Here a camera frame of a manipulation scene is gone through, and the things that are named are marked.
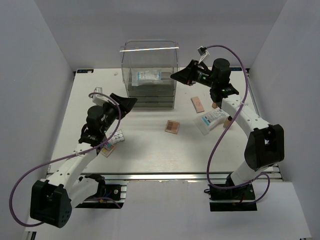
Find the white puffy cotton pad bag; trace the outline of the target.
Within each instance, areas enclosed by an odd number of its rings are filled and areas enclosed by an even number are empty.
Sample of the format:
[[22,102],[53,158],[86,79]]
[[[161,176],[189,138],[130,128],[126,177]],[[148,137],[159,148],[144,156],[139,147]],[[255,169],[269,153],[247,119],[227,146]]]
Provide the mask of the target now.
[[138,87],[145,84],[158,83],[162,80],[160,70],[133,70],[131,74],[131,85]]

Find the clear smoky makeup organizer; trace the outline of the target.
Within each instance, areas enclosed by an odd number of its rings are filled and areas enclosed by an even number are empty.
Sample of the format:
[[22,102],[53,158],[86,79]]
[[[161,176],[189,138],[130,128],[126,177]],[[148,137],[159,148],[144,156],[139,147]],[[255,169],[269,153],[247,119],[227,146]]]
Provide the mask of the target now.
[[179,70],[178,43],[167,39],[132,39],[120,48],[122,81],[135,108],[173,109]]

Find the white cotton pad pack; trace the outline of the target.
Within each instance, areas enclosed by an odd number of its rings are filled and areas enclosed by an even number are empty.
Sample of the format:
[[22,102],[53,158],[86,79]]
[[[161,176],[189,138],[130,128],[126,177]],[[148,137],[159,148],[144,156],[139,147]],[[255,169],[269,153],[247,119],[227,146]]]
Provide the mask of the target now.
[[224,122],[227,118],[225,112],[221,109],[214,109],[212,111],[206,112],[200,116],[197,116],[193,122],[200,130],[200,132],[206,136],[210,131],[215,128],[217,125]]

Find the beige foundation bottle black cap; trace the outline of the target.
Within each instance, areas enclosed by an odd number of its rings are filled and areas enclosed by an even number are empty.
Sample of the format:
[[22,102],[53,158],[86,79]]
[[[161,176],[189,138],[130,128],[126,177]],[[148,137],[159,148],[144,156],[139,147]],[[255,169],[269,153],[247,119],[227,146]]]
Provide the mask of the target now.
[[228,116],[228,117],[225,119],[224,123],[223,123],[223,128],[226,129],[226,128],[230,125],[230,123],[232,122],[232,120],[233,120],[233,118],[232,118],[231,116]]

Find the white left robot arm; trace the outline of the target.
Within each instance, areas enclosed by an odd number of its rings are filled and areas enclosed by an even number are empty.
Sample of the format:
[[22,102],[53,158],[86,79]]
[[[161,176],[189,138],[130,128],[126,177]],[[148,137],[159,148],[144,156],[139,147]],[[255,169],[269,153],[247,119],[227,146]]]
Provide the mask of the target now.
[[45,180],[36,181],[31,189],[30,217],[62,228],[72,210],[86,200],[99,200],[107,195],[104,177],[81,173],[106,144],[106,133],[114,121],[121,121],[135,106],[137,98],[114,93],[87,110],[74,155]]

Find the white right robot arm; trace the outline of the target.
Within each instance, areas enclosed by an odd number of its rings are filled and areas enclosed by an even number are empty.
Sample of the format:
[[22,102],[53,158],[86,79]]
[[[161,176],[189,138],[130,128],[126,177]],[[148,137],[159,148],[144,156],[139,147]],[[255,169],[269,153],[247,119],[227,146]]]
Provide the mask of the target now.
[[226,180],[226,195],[236,200],[249,184],[265,169],[285,158],[284,129],[258,116],[230,83],[231,67],[228,60],[217,58],[209,69],[203,62],[192,60],[187,67],[173,73],[171,79],[187,86],[195,83],[210,88],[210,97],[232,122],[236,122],[247,136],[244,162]]

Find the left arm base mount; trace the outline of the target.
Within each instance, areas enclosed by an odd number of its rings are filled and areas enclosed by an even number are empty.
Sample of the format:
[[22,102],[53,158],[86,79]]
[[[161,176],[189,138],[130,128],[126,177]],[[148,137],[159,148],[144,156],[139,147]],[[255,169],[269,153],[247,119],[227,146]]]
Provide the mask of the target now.
[[107,181],[102,197],[91,196],[76,206],[77,209],[121,209],[127,194],[124,181]]

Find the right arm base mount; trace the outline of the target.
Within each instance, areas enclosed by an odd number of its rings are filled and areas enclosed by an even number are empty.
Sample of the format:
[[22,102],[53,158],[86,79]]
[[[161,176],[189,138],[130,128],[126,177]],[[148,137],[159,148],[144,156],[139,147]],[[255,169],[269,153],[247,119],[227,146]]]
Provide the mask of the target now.
[[254,188],[251,184],[234,189],[217,189],[208,186],[203,191],[209,196],[211,212],[255,212],[257,204]]

